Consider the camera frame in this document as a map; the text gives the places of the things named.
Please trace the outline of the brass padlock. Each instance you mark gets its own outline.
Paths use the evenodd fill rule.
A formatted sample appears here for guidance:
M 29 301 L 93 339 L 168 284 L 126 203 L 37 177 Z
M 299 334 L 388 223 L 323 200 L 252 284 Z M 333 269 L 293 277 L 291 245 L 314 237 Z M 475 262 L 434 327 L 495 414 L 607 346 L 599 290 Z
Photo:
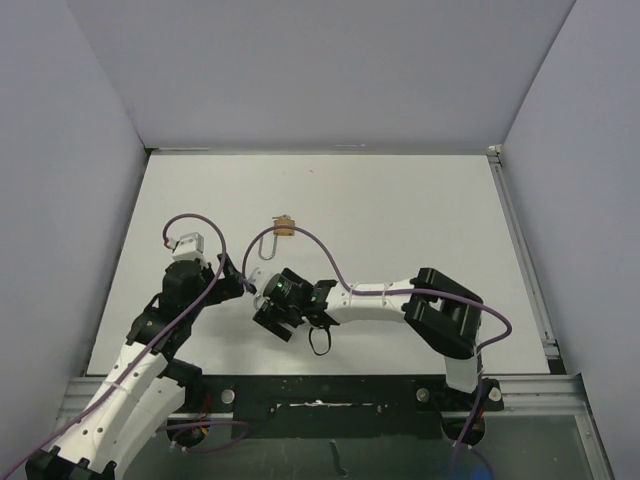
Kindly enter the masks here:
M 273 260 L 277 253 L 277 246 L 281 237 L 290 237 L 295 234 L 295 221 L 288 215 L 280 215 L 272 218 L 273 228 L 270 231 L 272 234 L 271 250 L 264 251 L 265 237 L 261 237 L 258 242 L 258 256 L 263 261 Z

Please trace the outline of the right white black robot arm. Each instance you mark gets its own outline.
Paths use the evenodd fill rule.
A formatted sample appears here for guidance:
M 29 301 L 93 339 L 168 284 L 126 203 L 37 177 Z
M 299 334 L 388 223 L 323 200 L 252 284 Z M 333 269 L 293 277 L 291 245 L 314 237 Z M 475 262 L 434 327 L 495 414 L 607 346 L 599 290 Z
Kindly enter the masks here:
M 320 280 L 314 284 L 285 268 L 256 268 L 249 291 L 257 296 L 253 321 L 287 342 L 301 325 L 329 332 L 351 322 L 405 323 L 441 354 L 445 395 L 459 409 L 481 396 L 477 338 L 482 299 L 446 275 L 422 268 L 412 279 L 388 284 L 351 284 Z

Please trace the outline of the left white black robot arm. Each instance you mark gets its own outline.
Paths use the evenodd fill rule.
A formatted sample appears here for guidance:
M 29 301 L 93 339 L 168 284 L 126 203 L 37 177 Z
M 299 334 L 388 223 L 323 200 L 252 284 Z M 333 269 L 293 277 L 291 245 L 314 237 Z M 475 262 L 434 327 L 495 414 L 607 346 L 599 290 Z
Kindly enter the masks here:
M 209 306 L 245 292 L 225 254 L 175 259 L 161 290 L 134 319 L 116 361 L 86 408 L 26 461 L 30 479 L 120 479 L 174 411 L 200 405 L 200 368 L 176 359 Z

